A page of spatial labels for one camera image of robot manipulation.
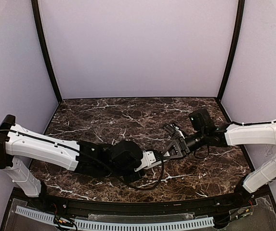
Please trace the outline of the white remote control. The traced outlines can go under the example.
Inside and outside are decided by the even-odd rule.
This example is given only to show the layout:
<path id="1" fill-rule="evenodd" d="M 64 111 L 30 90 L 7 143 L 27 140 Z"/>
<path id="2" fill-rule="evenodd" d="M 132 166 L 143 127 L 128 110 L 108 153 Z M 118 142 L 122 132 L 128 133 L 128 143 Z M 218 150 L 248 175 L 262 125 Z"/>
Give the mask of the white remote control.
<path id="1" fill-rule="evenodd" d="M 171 154 L 169 152 L 165 152 L 164 154 L 162 154 L 158 151 L 153 151 L 153 154 L 155 156 L 156 161 L 152 163 L 152 166 L 161 165 L 162 161 L 166 162 L 171 159 Z"/>

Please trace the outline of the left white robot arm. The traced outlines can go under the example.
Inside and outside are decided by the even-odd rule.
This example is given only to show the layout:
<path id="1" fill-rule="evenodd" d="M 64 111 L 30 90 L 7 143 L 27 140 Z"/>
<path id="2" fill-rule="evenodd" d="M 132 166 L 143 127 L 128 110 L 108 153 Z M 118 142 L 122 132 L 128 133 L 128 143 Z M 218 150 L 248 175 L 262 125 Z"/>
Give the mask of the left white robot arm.
<path id="1" fill-rule="evenodd" d="M 29 131 L 15 122 L 15 116 L 7 115 L 0 124 L 0 169 L 27 197 L 42 197 L 46 185 L 30 173 L 21 156 L 93 178 L 114 175 L 125 183 L 140 179 L 145 167 L 143 151 L 132 141 L 110 145 L 59 140 Z"/>

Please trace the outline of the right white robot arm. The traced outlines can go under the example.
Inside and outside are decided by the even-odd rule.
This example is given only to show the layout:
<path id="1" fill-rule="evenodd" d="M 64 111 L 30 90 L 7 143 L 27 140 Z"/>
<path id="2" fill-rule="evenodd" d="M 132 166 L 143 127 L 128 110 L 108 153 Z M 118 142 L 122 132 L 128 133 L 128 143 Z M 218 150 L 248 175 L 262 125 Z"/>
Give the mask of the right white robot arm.
<path id="1" fill-rule="evenodd" d="M 183 158 L 202 146 L 276 145 L 276 120 L 247 124 L 231 122 L 217 127 L 205 110 L 194 112 L 189 118 L 195 130 L 195 133 L 189 136 L 185 136 L 175 124 L 164 126 L 164 130 L 174 138 L 164 151 L 164 159 Z M 244 177 L 235 191 L 253 194 L 275 178 L 276 155 Z"/>

